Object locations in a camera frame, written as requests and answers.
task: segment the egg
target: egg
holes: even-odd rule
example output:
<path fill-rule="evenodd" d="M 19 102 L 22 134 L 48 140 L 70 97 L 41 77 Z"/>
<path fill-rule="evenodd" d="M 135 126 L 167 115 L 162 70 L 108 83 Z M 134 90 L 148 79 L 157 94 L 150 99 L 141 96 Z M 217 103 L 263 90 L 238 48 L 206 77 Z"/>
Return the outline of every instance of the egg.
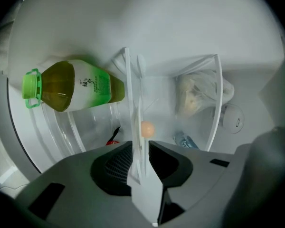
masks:
<path fill-rule="evenodd" d="M 155 133 L 154 125 L 149 121 L 142 121 L 141 128 L 142 128 L 142 137 L 144 138 L 151 138 Z"/>

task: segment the bottle label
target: bottle label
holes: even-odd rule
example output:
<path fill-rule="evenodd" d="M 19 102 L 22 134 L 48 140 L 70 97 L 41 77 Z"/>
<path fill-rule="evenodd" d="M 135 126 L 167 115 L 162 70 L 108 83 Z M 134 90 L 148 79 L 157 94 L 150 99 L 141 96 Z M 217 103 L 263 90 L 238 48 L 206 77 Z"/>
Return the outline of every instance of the bottle label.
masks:
<path fill-rule="evenodd" d="M 74 93 L 65 111 L 76 111 L 111 100 L 110 76 L 107 72 L 81 60 L 69 60 L 75 71 Z"/>

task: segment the transparent plastic bag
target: transparent plastic bag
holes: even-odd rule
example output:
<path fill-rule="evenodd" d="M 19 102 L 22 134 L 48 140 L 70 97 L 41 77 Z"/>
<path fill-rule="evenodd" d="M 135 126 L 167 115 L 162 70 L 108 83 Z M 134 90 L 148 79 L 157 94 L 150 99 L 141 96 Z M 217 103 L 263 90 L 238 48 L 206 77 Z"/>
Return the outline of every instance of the transparent plastic bag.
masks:
<path fill-rule="evenodd" d="M 234 86 L 223 79 L 223 100 L 227 103 L 234 95 Z M 211 70 L 177 77 L 177 115 L 190 117 L 217 101 L 216 73 Z"/>

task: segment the bottle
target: bottle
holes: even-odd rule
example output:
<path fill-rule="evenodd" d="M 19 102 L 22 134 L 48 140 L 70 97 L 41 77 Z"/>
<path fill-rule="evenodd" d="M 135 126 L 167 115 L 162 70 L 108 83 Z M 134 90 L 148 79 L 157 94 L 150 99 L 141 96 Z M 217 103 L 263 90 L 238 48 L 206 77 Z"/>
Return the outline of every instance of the bottle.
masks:
<path fill-rule="evenodd" d="M 82 60 L 61 61 L 42 74 L 33 69 L 24 75 L 22 98 L 29 109 L 39 106 L 42 100 L 58 112 L 76 111 L 121 101 L 124 83 Z M 38 103 L 31 105 L 30 98 Z"/>
<path fill-rule="evenodd" d="M 199 150 L 198 146 L 190 138 L 190 136 L 185 134 L 183 131 L 177 132 L 174 136 L 174 140 L 178 146 Z"/>

